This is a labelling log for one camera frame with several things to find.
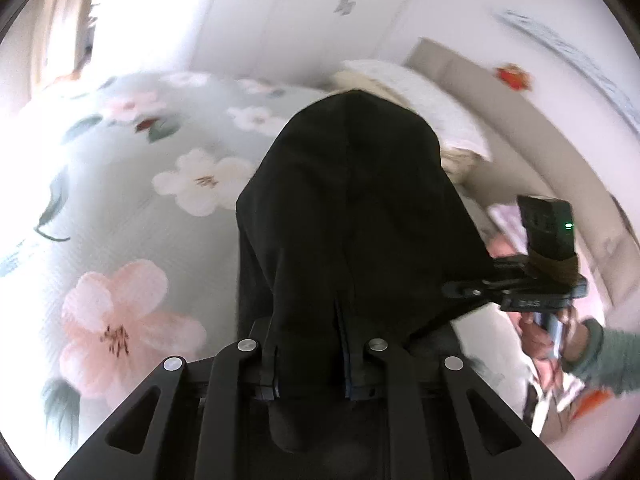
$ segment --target flower print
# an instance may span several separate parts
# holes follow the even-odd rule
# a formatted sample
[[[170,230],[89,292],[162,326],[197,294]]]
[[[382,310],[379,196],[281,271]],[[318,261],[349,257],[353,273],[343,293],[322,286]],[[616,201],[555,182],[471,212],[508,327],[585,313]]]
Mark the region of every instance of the flower print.
[[[273,115],[265,107],[229,108],[226,111],[234,118],[234,124],[245,132],[256,131],[270,137],[277,137],[287,120]]]
[[[62,319],[69,344],[62,376],[82,396],[115,409],[165,358],[195,358],[206,330],[194,319],[155,312],[167,277],[148,260],[130,262],[108,278],[88,272],[67,295]]]
[[[208,216],[217,206],[235,210],[255,171],[248,160],[230,156],[217,162],[200,148],[179,156],[176,166],[177,171],[153,178],[154,189],[160,195],[175,195],[177,205],[193,216]]]
[[[110,99],[100,113],[105,120],[129,124],[140,116],[153,115],[164,108],[166,104],[158,100],[156,92],[144,92]]]
[[[198,72],[176,72],[160,78],[175,88],[198,88],[209,82],[210,75]]]
[[[248,94],[277,94],[283,92],[281,88],[264,79],[238,79],[238,85]]]

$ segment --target white flower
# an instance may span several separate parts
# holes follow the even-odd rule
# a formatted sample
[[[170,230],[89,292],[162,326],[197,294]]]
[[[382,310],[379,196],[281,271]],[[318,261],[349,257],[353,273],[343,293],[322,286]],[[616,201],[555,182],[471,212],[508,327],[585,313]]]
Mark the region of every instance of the white flower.
[[[229,108],[226,111],[234,118],[234,124],[245,132],[256,131],[270,137],[277,137],[287,120],[276,117],[265,107]]]
[[[160,81],[164,81],[175,88],[192,87],[197,88],[204,86],[209,81],[209,74],[197,73],[197,72],[176,72],[160,78]]]
[[[235,210],[255,171],[248,160],[230,156],[216,162],[201,148],[179,156],[175,165],[178,171],[153,178],[154,189],[160,195],[175,195],[175,203],[193,216],[208,216],[217,206]]]
[[[149,116],[164,108],[166,108],[166,104],[158,101],[156,92],[144,92],[110,99],[100,110],[100,113],[105,120],[128,124],[140,116]]]
[[[274,85],[257,79],[239,79],[238,85],[248,94],[270,94],[277,90]]]

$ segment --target headboard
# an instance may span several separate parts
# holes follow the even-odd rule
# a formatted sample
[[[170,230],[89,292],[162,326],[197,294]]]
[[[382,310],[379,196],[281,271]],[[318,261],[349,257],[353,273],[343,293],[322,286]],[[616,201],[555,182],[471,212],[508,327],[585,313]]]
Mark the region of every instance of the headboard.
[[[591,259],[606,308],[619,307],[640,282],[640,248],[616,203],[580,153],[524,96],[452,50],[422,39],[405,63],[436,82],[485,124],[494,155],[481,161],[465,187],[482,206],[518,194],[567,200],[577,242]]]

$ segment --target green sweater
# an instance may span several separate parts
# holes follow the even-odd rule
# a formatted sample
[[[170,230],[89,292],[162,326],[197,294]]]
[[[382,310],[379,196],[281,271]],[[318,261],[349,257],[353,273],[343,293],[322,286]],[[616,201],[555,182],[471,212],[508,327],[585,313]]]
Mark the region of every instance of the green sweater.
[[[640,334],[603,328],[587,319],[589,342],[580,360],[562,360],[562,370],[589,386],[610,388],[616,395],[640,390]]]

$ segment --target hand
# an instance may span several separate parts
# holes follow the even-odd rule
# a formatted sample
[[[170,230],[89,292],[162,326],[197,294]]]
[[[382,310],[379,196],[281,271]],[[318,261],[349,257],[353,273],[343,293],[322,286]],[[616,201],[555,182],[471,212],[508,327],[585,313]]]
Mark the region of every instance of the hand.
[[[569,362],[580,359],[589,341],[589,330],[577,321],[574,307],[558,313],[558,319],[565,325],[564,341],[560,353]],[[533,313],[523,312],[519,322],[522,330],[522,351],[533,359],[545,359],[554,342],[543,328],[533,322]]]

